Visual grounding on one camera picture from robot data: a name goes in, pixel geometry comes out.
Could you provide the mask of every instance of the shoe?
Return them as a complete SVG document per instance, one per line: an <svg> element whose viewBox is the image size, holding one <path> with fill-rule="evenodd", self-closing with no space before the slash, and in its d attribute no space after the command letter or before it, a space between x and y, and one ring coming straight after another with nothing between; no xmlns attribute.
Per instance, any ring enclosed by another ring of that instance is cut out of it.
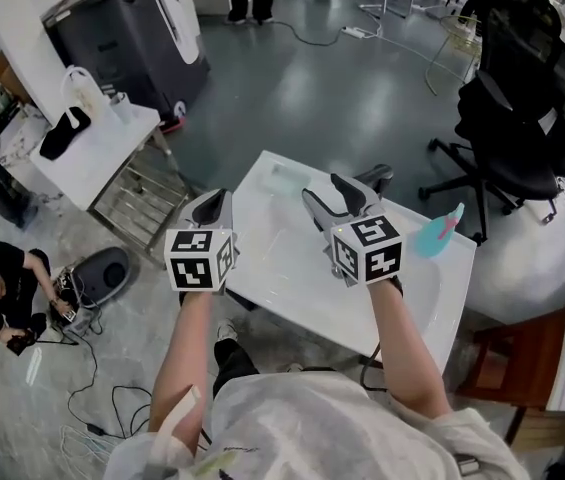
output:
<svg viewBox="0 0 565 480"><path fill-rule="evenodd" d="M220 323L218 324L217 339L215 341L222 340L238 341L238 333L235 330L235 326L228 318L220 320Z"/></svg>
<svg viewBox="0 0 565 480"><path fill-rule="evenodd" d="M230 18L227 18L224 23L226 25L244 25L246 23L246 19L242 18L241 20L232 20Z"/></svg>
<svg viewBox="0 0 565 480"><path fill-rule="evenodd" d="M302 371L304 371L304 366L300 363L291 363L286 369L287 373L300 373Z"/></svg>

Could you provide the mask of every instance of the cyan object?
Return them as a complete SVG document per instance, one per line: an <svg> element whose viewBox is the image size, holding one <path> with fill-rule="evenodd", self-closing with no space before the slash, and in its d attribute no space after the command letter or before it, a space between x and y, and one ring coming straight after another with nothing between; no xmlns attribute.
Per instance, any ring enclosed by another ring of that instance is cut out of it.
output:
<svg viewBox="0 0 565 480"><path fill-rule="evenodd" d="M432 258L440 254L451 240L463 213L464 203L460 203L453 212L426 224L415 237L416 254L422 258Z"/></svg>

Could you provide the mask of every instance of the gray floor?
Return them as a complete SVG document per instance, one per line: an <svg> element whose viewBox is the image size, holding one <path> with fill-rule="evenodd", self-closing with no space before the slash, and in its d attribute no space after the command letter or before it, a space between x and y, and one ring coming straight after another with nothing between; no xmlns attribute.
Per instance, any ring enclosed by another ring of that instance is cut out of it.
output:
<svg viewBox="0 0 565 480"><path fill-rule="evenodd" d="M274 17L314 42L328 42L343 26L375 30L358 3L379 0L276 0ZM408 20L387 14L384 35L433 57L440 25L421 12ZM434 96L424 82L427 62L380 40L343 35L332 47L307 46L282 25L226 27L202 21L212 71L183 130L170 140L183 171L207 187L235 189L262 150L325 171L356 174L377 163L395 170L390 197L429 217L467 212L460 231L479 230L472 191L437 194L426 203L417 188L458 176L441 153L427 153L433 137L458 140L454 127L460 82L433 68ZM440 63L464 73L468 58L447 47ZM491 237L477 252L467 305L503 322L525 320L565 303L565 198L549 226L545 202L510 217L490 201Z"/></svg>
<svg viewBox="0 0 565 480"><path fill-rule="evenodd" d="M274 13L303 37L328 41L341 26L373 28L355 6L368 1L276 0ZM444 39L435 22L417 13L407 21L387 15L384 25L387 37L426 56ZM467 201L464 229L474 231L470 195L449 193L426 205L416 197L417 186L455 174L450 162L431 159L425 151L431 137L454 138L459 83L453 77L435 71L435 97L424 83L424 60L376 40L343 36L331 48L310 47L280 25L236 29L212 19L203 21L202 34L213 70L186 126L170 137L190 178L208 187L235 188L263 149L349 174L386 162L395 169L395 201L430 216ZM462 73L467 59L448 52L441 62ZM533 206L507 219L493 215L493 237L476 255L471 307L513 320L552 309L565 298L565 211L561 207L559 218L541 227L533 213L541 209ZM26 233L0 219L0 240L39 247L53 266L117 243L70 205L61 214L43 209ZM152 387L177 310L166 276L142 261L138 279L105 307L104 334L89 338L100 369L95 387L74 399L78 414L118 432L110 390L115 384ZM224 316L237 319L241 340L262 371L300 362L337 366L352 378L359 375L359 368L346 361L349 351L264 311L247 314L231 301L217 299L214 318ZM466 319L465 324L471 327ZM461 381L473 354L462 342L464 332L460 339L445 373L450 390ZM60 426L79 427L66 401L69 391L89 382L90 355L85 347L42 347L40 370L29 387L24 376L31 351L15 358L0 344L0 479L82 478L76 465L89 477L101 478L101 463L76 459L68 465L59 451ZM217 372L213 360L208 371L212 381ZM381 379L370 378L373 382ZM127 425L141 403L138 395L120 394ZM511 410L477 405L504 433Z"/></svg>

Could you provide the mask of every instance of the desk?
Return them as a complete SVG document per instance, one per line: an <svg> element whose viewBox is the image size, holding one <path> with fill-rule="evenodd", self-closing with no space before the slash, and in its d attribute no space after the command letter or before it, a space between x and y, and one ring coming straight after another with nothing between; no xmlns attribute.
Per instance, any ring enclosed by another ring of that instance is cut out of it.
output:
<svg viewBox="0 0 565 480"><path fill-rule="evenodd" d="M329 176L263 152L233 196L234 232L241 252L227 288L240 297L354 352L370 357L378 343L364 286L347 288L331 274L326 242L306 212L300 191L309 187L334 211L344 200ZM388 200L391 223L407 240L405 301L440 371L444 370L464 309L475 243L454 233L432 260L418 258L410 236L429 219Z"/></svg>
<svg viewBox="0 0 565 480"><path fill-rule="evenodd" d="M40 144L31 161L75 206L164 268L153 250L190 192L158 128L157 110L133 105L133 114L128 124L94 122L56 160L42 157ZM135 159L150 138L169 162L168 179Z"/></svg>
<svg viewBox="0 0 565 480"><path fill-rule="evenodd" d="M475 334L480 355L458 394L565 411L565 308Z"/></svg>

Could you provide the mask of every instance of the electronic device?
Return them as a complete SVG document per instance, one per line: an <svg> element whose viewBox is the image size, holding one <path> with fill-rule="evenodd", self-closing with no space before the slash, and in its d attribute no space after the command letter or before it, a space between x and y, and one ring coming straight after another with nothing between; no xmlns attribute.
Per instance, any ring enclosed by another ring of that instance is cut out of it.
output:
<svg viewBox="0 0 565 480"><path fill-rule="evenodd" d="M75 320L75 317L77 316L77 313L73 310L69 311L68 313L65 313L64 315L62 315L64 317L65 320L68 320L69 322L73 322L73 320Z"/></svg>
<svg viewBox="0 0 565 480"><path fill-rule="evenodd" d="M16 356L22 354L26 347L29 347L35 343L35 334L33 332L26 330L24 331L24 336L13 336L6 344L7 348L13 352Z"/></svg>
<svg viewBox="0 0 565 480"><path fill-rule="evenodd" d="M163 120L182 117L209 64L179 0L63 0L42 18L68 67L88 70L104 94L128 94Z"/></svg>

